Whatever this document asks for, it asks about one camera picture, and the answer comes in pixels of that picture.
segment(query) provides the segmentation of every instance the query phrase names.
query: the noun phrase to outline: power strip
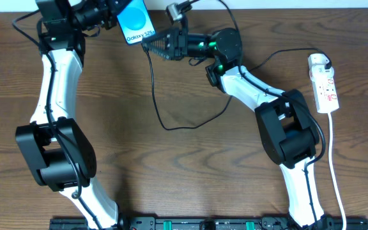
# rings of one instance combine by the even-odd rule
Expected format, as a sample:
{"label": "power strip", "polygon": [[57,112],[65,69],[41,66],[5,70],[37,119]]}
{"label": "power strip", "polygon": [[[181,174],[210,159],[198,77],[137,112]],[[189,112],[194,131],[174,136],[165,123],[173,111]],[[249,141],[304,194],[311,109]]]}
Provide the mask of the power strip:
{"label": "power strip", "polygon": [[325,69],[329,59],[324,54],[312,54],[308,58],[309,76],[312,80],[316,109],[319,113],[329,113],[339,108],[334,81],[333,67]]}

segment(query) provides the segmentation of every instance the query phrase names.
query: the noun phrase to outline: wooden table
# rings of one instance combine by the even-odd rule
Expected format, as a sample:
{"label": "wooden table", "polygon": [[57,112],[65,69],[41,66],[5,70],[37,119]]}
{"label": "wooden table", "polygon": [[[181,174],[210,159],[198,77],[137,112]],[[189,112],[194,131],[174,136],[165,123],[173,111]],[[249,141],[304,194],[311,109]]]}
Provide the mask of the wooden table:
{"label": "wooden table", "polygon": [[[52,217],[80,216],[73,204],[39,187],[15,143],[15,129],[34,112],[42,82],[37,48],[11,27],[21,13],[0,13],[0,229],[47,229]],[[340,109],[334,162],[347,215],[368,217],[368,10],[234,11],[253,67],[279,49],[319,47],[333,59]],[[190,31],[232,27],[225,11],[188,13]],[[151,12],[157,31],[169,24]],[[21,27],[36,36],[33,17]],[[166,132],[151,101],[148,61],[126,45],[119,28],[87,40],[77,90],[77,122],[96,151],[97,177],[127,213],[159,216],[260,216],[287,213],[279,166],[264,152],[255,115],[233,100],[218,119],[197,130]],[[284,90],[299,89],[328,138],[327,116],[315,109],[307,57],[279,54],[254,74]],[[227,101],[203,66],[152,55],[156,97],[168,127],[196,125]],[[339,216],[327,157],[316,164],[324,210]]]}

